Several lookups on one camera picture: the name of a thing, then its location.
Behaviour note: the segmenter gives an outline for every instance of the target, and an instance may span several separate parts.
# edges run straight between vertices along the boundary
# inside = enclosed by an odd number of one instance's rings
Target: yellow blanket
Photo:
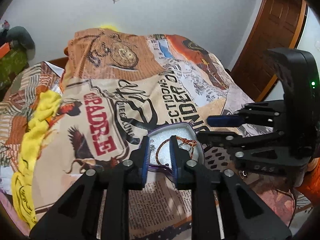
[[[30,228],[36,224],[31,185],[41,141],[49,127],[45,119],[55,115],[60,101],[60,94],[51,90],[40,94],[40,101],[34,117],[28,123],[30,131],[25,133],[22,139],[18,164],[19,172],[15,172],[12,176],[13,206],[19,217],[27,222]]]

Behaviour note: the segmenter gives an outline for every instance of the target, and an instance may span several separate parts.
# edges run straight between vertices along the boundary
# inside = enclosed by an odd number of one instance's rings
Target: rooster print
[[[94,168],[97,169],[102,167],[103,170],[111,169],[119,163],[119,161],[114,157],[111,157],[109,161],[96,160],[89,149],[84,134],[80,133],[76,127],[69,128],[68,132],[68,137],[73,146],[75,159],[72,161],[70,170],[67,171],[66,174],[70,174],[72,172],[74,163],[78,163],[80,165],[80,174]]]

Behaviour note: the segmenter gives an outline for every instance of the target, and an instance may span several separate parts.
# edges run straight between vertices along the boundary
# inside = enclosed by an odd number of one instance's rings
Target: watch face
[[[111,45],[111,57],[125,68],[133,68],[138,63],[137,55],[128,46],[120,42]]]

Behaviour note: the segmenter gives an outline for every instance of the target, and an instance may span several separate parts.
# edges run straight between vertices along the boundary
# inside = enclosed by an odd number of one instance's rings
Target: striped fabric
[[[0,102],[0,144],[7,147],[3,154],[11,158],[13,172],[18,171],[20,144],[28,121],[33,117],[39,94],[49,90],[55,81],[60,81],[60,77],[41,62],[17,75]]]

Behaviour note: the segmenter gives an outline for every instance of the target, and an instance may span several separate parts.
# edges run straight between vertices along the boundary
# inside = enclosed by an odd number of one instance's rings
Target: wooden door
[[[231,77],[254,101],[267,96],[277,78],[263,57],[266,49],[293,48],[298,39],[304,10],[302,0],[263,0],[256,22]]]

